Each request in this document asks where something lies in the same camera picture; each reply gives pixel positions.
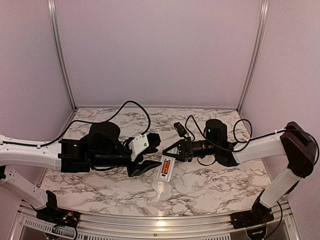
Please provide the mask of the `orange battery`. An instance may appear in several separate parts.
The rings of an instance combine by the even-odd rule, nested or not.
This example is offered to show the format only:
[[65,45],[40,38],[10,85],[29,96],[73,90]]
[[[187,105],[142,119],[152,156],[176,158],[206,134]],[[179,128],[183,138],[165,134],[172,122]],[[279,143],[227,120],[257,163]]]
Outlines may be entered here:
[[170,161],[167,161],[167,162],[165,163],[165,166],[164,166],[164,173],[165,173],[165,174],[168,174],[168,172],[169,172],[169,170],[170,170],[170,164],[171,164]]
[[161,174],[162,174],[162,175],[166,175],[166,174],[164,173],[166,162],[167,162],[167,160],[165,160],[165,161],[162,163],[162,168],[161,168]]

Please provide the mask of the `white remote control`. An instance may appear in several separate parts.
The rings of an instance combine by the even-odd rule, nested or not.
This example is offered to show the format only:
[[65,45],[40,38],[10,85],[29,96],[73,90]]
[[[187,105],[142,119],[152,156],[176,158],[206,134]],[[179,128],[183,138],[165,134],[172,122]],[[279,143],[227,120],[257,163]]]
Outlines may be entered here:
[[168,183],[171,180],[176,159],[174,157],[162,155],[161,166],[158,170],[156,179]]

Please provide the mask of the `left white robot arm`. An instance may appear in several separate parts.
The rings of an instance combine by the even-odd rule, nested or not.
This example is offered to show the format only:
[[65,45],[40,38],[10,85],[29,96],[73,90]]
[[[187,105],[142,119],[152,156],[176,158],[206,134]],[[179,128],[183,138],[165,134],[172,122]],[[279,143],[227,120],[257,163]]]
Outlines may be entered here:
[[15,192],[36,211],[53,223],[63,219],[56,195],[42,190],[18,175],[12,166],[40,167],[62,173],[87,173],[126,168],[136,177],[156,168],[160,162],[145,160],[144,155],[158,151],[161,138],[157,133],[141,133],[121,143],[121,129],[113,122],[93,123],[79,140],[61,139],[54,143],[12,142],[0,137],[0,180],[3,187]]

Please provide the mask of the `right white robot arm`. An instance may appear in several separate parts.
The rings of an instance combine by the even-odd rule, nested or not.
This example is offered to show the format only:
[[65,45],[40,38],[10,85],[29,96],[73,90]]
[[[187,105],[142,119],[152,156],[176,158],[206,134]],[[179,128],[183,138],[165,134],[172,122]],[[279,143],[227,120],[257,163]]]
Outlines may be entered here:
[[174,164],[191,162],[194,158],[214,156],[215,162],[224,167],[273,156],[286,156],[288,164],[273,182],[257,197],[247,219],[258,224],[284,195],[290,193],[301,179],[309,176],[319,160],[320,148],[315,138],[304,131],[296,122],[289,122],[285,128],[248,140],[228,141],[227,125],[219,119],[209,119],[200,132],[202,140],[187,136],[187,127],[179,122],[174,129],[180,140],[162,151],[157,180],[168,183]]

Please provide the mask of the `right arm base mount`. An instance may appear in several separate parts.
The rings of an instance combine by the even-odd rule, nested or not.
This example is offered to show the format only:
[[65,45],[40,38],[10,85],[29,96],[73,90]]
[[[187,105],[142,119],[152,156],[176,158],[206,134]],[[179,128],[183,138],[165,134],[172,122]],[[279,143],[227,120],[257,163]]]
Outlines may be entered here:
[[239,211],[230,215],[234,229],[263,225],[273,221],[274,215],[271,208],[260,203],[260,196],[255,200],[250,210]]

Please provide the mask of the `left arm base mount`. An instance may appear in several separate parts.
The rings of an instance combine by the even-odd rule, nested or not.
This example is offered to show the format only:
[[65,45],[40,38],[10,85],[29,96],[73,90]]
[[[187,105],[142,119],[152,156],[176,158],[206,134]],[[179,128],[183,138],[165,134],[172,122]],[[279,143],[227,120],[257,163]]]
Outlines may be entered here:
[[58,226],[76,228],[78,226],[80,213],[78,211],[58,207],[56,195],[49,190],[46,190],[45,192],[47,201],[44,208],[35,210],[36,217]]

